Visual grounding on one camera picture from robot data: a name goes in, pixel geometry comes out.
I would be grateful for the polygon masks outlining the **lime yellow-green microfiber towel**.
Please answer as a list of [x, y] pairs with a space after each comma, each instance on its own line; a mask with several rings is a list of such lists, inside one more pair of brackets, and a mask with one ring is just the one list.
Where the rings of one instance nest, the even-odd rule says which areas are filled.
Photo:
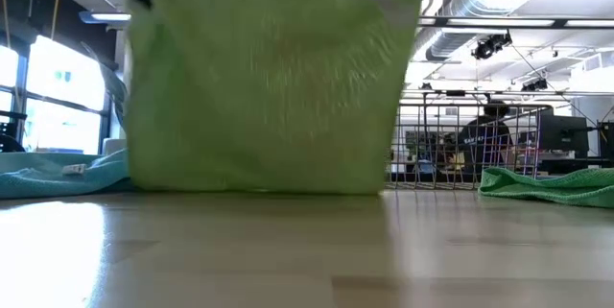
[[373, 194], [421, 0], [151, 0], [125, 125], [147, 190]]

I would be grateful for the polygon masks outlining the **green microfiber towel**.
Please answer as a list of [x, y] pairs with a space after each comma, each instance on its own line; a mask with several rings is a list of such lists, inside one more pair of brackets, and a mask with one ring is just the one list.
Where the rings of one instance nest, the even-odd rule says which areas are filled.
[[537, 179], [492, 167], [483, 170], [478, 192], [484, 197], [614, 209], [614, 169], [582, 169]]

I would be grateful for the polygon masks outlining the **teal microfiber towel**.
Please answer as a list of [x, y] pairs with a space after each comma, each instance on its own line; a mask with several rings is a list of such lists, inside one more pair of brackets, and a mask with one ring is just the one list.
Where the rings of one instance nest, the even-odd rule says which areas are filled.
[[132, 191], [128, 152], [0, 153], [0, 200]]

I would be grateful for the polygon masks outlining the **person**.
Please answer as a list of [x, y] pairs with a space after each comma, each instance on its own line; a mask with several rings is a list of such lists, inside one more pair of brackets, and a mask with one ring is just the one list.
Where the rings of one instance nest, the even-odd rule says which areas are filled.
[[507, 167], [513, 147], [510, 130], [503, 119], [509, 106], [500, 100], [491, 100], [484, 113], [462, 127], [458, 135], [463, 154], [462, 170], [480, 176], [484, 168]]

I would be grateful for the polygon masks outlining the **large black monitor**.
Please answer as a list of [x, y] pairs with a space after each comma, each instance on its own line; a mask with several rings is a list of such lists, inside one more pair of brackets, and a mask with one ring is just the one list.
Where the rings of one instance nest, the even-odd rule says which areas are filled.
[[583, 117], [543, 115], [539, 125], [539, 147], [544, 150], [587, 152], [588, 126]]

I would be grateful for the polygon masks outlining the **black equipment box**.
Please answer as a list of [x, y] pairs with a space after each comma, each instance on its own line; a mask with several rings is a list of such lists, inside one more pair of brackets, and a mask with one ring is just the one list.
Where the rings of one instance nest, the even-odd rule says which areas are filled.
[[600, 122], [598, 126], [600, 157], [614, 161], [614, 122]]

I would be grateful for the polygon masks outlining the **silver ventilation duct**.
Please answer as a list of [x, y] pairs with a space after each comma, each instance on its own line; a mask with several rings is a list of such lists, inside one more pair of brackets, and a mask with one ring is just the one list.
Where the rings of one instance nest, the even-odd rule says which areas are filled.
[[[439, 16], [507, 16], [519, 9], [529, 0], [450, 0], [445, 3]], [[447, 33], [443, 28], [424, 28], [416, 39], [425, 49], [427, 60], [444, 61], [461, 46], [467, 43], [473, 35], [469, 33]]]

